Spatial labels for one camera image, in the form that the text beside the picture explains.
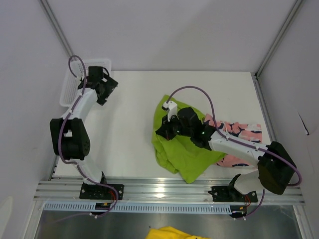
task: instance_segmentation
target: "white wall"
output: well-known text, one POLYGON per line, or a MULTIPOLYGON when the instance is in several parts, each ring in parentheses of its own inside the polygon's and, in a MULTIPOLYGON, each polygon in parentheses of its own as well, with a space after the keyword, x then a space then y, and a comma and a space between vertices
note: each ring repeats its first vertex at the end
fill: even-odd
POLYGON ((67 58, 36 0, 0 3, 0 202, 13 196, 4 239, 19 238, 53 160, 49 121, 67 58))
POLYGON ((115 70, 255 72, 295 0, 50 0, 73 50, 115 70))
POLYGON ((319 1, 305 1, 261 79, 275 131, 303 175, 302 192, 315 238, 319 238, 318 10, 319 1))

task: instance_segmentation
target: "folded clothing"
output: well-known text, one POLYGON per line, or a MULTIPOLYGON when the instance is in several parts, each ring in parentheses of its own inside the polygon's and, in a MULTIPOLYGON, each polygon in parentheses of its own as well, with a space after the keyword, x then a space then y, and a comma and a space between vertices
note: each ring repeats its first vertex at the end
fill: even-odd
MULTIPOLYGON (((206 114, 204 122, 215 127, 213 117, 206 114)), ((255 143, 261 143, 263 136, 260 124, 243 124, 243 123, 229 123, 224 121, 218 121, 217 127, 220 130, 226 131, 229 134, 248 140, 255 143)), ((216 165, 221 167, 241 167, 250 166, 251 164, 241 158, 237 158, 233 155, 227 154, 221 161, 217 162, 216 165)))
MULTIPOLYGON (((165 95, 156 107, 154 114, 154 125, 152 144, 155 147, 155 156, 158 164, 172 173, 179 172, 186 183, 194 182, 209 165, 214 164, 225 157, 225 153, 209 151, 195 146, 189 137, 177 135, 172 140, 166 140, 155 133, 161 126, 161 119, 166 112, 161 108, 168 100, 165 95)), ((174 98, 171 99, 177 104, 178 110, 191 107, 174 98)), ((204 114, 192 107, 199 119, 204 119, 204 114)))
POLYGON ((149 234, 146 236, 145 239, 209 239, 209 238, 191 236, 175 228, 165 227, 160 229, 150 229, 149 234))

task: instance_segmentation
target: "pink patterned fabric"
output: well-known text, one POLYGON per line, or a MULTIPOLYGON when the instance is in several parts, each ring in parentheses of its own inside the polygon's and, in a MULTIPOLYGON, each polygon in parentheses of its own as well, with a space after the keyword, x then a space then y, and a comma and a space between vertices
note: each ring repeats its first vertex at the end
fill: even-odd
MULTIPOLYGON (((204 122, 208 123, 211 126, 215 126, 213 117, 209 114, 206 115, 204 122)), ((218 121, 217 127, 220 130, 226 131, 235 137, 239 137, 248 141, 261 143, 263 139, 260 124, 242 124, 238 122, 229 123, 218 121)), ((226 155, 221 161, 217 162, 216 165, 231 168, 250 166, 251 164, 233 155, 226 155)))

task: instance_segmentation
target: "white tabletop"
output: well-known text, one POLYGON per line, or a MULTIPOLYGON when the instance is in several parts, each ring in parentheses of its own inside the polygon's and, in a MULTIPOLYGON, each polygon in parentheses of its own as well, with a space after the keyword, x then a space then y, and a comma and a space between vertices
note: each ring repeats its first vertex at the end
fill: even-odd
MULTIPOLYGON (((160 167, 151 143, 153 117, 163 95, 194 85, 212 98, 217 120, 259 123, 263 142, 270 143, 265 121, 249 72, 116 71, 119 82, 103 107, 95 105, 85 127, 91 140, 90 155, 107 177, 181 178, 160 167)), ((211 113, 205 95, 195 89, 174 97, 204 114, 211 113)), ((249 169, 211 165, 201 178, 231 178, 249 169)), ((59 160, 56 176, 78 176, 73 166, 59 160)))

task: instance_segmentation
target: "white laundry basket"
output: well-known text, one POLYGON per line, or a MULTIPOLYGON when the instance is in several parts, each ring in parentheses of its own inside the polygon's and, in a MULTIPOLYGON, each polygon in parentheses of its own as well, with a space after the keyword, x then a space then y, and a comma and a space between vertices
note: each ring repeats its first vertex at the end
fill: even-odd
MULTIPOLYGON (((86 73, 88 74, 88 67, 89 66, 102 66, 108 69, 109 73, 111 74, 111 61, 109 59, 91 59, 91 60, 83 60, 86 73)), ((82 64, 80 61, 72 61, 71 62, 71 69, 77 76, 82 76, 82 73, 84 73, 82 64)), ((69 68, 67 68, 61 96, 60 96, 60 105, 64 107, 69 107, 75 96, 76 92, 78 90, 78 86, 80 84, 80 81, 76 80, 75 77, 71 74, 69 68)))

